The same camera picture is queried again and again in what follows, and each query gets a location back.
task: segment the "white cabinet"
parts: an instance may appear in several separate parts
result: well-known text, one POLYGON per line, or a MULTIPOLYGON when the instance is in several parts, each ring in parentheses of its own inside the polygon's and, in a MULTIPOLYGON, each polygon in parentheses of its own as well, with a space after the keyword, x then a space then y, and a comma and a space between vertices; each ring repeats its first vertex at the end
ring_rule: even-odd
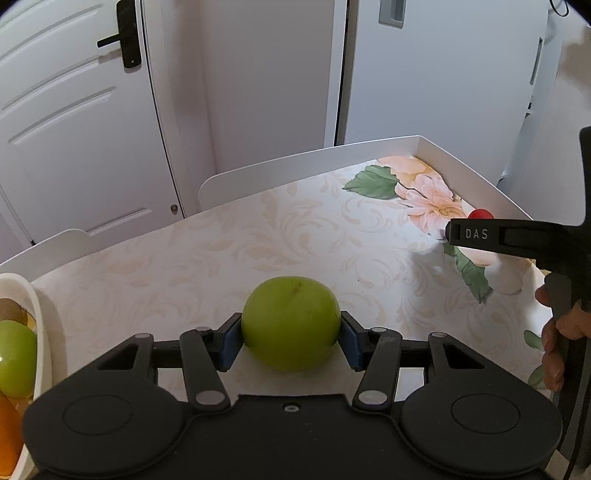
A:
POLYGON ((531 99, 547 2, 406 0, 402 28, 378 22, 379 0, 358 8, 344 142, 423 135, 496 183, 531 99))

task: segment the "orange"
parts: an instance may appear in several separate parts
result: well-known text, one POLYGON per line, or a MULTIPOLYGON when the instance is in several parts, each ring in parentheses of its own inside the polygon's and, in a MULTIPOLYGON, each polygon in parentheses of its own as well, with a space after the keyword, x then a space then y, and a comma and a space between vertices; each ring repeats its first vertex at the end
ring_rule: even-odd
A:
POLYGON ((12 475, 21 450, 21 416, 0 393, 0 477, 12 475))

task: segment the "black cable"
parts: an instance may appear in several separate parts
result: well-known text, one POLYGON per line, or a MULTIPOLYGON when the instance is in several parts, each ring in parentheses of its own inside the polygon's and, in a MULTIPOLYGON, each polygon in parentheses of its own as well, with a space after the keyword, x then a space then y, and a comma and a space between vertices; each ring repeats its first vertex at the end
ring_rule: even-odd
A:
POLYGON ((573 473, 574 466, 577 463, 577 457, 581 451, 581 444, 583 443, 583 433, 585 430, 585 424, 587 423, 587 413, 589 411, 589 403, 591 400, 591 380, 587 383, 585 388, 585 395, 583 397, 583 404, 581 409, 581 418, 577 427, 577 435, 574 438, 573 454, 570 458, 569 466, 562 477, 562 480, 569 480, 571 473, 573 473))
POLYGON ((566 2, 566 0, 564 0, 564 4, 566 5, 566 13, 564 15, 561 15, 558 13, 558 10, 556 10, 556 7, 554 6, 554 0, 550 0, 550 5, 552 6, 552 10, 554 10, 554 13, 556 15, 558 15, 559 17, 566 17, 569 13, 570 13, 570 9, 569 9, 569 5, 566 2))

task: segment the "green leaf print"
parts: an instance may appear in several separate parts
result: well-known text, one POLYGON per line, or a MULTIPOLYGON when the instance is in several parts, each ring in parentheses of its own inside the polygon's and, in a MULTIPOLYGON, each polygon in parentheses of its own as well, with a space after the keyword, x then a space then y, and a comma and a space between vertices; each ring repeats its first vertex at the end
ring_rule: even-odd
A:
POLYGON ((397 183, 398 179, 390 173, 389 167, 368 165, 353 180, 349 180, 343 190, 373 199, 389 200, 398 197, 394 191, 397 183))

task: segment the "floral tablecloth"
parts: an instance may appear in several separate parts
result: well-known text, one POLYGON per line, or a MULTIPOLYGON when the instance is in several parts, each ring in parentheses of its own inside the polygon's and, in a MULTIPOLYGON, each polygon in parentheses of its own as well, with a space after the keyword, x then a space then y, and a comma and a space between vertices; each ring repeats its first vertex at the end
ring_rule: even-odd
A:
MULTIPOLYGON (((315 278, 366 327, 408 339, 457 337, 527 381, 535 334, 550 310, 534 300, 543 275, 527 260, 459 251, 442 240, 472 208, 413 158, 390 157, 300 180, 199 213, 60 267, 34 282, 54 376, 64 378, 127 337, 175 339, 218 327, 278 275, 315 278), (524 331, 534 333, 524 340, 524 331)), ((244 348, 222 374, 228 392, 352 395, 360 374, 338 347, 322 367, 282 374, 244 348)), ((538 388, 539 378, 533 379, 538 388)), ((185 398, 178 371, 161 384, 185 398)), ((404 372, 397 398, 420 385, 404 372)))

